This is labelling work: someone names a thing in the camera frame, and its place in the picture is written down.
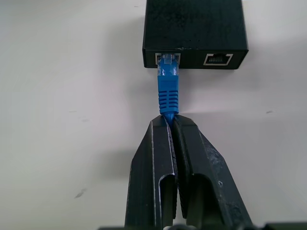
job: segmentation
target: empty ethernet port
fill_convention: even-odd
[[[204,66],[228,66],[233,54],[207,54]]]

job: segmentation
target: port opening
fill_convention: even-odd
[[[155,64],[158,65],[158,58],[161,56],[162,54],[161,53],[156,53],[155,54]],[[178,65],[180,64],[180,55],[181,54],[174,54],[177,58],[177,61],[178,61]]]
[[[207,54],[204,66],[228,66],[233,54]]]

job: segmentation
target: white surface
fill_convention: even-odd
[[[241,68],[180,71],[181,113],[256,224],[307,220],[306,6],[246,1]],[[159,111],[144,12],[145,0],[0,1],[1,229],[123,225],[130,161]]]

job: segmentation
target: blue ethernet cable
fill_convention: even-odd
[[[162,54],[158,59],[158,91],[160,114],[172,128],[178,106],[178,60],[174,54]]]

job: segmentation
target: black box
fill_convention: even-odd
[[[174,53],[185,69],[237,69],[248,52],[241,0],[147,0],[143,59]]]

